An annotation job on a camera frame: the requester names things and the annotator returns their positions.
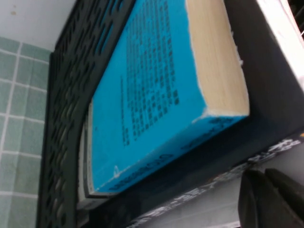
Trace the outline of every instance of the white wall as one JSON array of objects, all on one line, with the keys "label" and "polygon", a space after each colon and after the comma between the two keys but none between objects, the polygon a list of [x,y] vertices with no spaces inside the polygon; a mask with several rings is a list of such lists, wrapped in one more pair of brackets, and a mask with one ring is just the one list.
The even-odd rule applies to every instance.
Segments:
[{"label": "white wall", "polygon": [[53,50],[76,0],[0,0],[0,37]]}]

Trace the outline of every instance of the tile wall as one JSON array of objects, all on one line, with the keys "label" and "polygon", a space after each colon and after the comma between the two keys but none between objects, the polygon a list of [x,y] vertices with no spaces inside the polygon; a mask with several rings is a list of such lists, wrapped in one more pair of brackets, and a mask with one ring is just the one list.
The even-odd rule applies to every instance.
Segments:
[{"label": "tile wall", "polygon": [[50,51],[0,38],[0,228],[32,228]]}]

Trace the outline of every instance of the blue book cover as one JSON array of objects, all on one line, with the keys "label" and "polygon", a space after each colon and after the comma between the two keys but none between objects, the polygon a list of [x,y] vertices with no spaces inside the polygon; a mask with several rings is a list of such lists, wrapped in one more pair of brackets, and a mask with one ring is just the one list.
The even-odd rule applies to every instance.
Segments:
[{"label": "blue book cover", "polygon": [[89,195],[125,190],[248,114],[223,1],[137,0],[90,106]]}]

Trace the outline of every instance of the green tile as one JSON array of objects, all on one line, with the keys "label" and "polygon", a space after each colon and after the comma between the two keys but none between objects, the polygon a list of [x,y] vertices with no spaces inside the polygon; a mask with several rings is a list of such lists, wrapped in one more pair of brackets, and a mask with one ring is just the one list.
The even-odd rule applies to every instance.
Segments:
[{"label": "green tile", "polygon": [[16,56],[0,52],[0,78],[12,80]]},{"label": "green tile", "polygon": [[33,72],[33,63],[34,60],[32,59],[20,57],[16,82],[25,85],[30,84],[31,75]]},{"label": "green tile", "polygon": [[29,89],[19,85],[15,85],[13,98],[10,106],[11,115],[25,116]]},{"label": "green tile", "polygon": [[44,120],[46,113],[47,93],[29,89],[25,116],[32,119]]},{"label": "green tile", "polygon": [[49,55],[51,51],[36,47],[29,44],[23,44],[21,48],[21,55],[28,56],[35,59],[49,61]]},{"label": "green tile", "polygon": [[13,191],[18,156],[3,153],[0,162],[0,191]]},{"label": "green tile", "polygon": [[47,89],[48,64],[20,58],[16,81],[41,89]]},{"label": "green tile", "polygon": [[38,194],[41,159],[19,155],[15,192]]},{"label": "green tile", "polygon": [[22,138],[23,120],[9,118],[3,149],[19,151]]},{"label": "green tile", "polygon": [[0,37],[0,49],[17,53],[20,43],[11,39]]},{"label": "green tile", "polygon": [[7,228],[33,228],[36,223],[37,199],[13,196]]},{"label": "green tile", "polygon": [[5,120],[5,117],[4,116],[0,116],[0,139],[1,139],[2,133],[3,133],[4,120]]},{"label": "green tile", "polygon": [[0,113],[6,113],[9,102],[11,83],[0,82]]},{"label": "green tile", "polygon": [[10,216],[11,196],[0,196],[0,227],[6,228]]},{"label": "green tile", "polygon": [[47,89],[48,86],[47,79],[48,79],[48,64],[35,61],[30,85],[41,89]]},{"label": "green tile", "polygon": [[44,124],[33,121],[24,121],[21,152],[41,155],[43,142]]}]

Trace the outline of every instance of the blue book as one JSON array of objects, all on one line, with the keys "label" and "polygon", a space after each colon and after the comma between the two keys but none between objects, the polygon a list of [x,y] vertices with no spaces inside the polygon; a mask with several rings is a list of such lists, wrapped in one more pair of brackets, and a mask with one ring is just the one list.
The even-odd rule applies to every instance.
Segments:
[{"label": "blue book", "polygon": [[90,105],[86,193],[115,195],[248,115],[223,1],[137,0]]}]

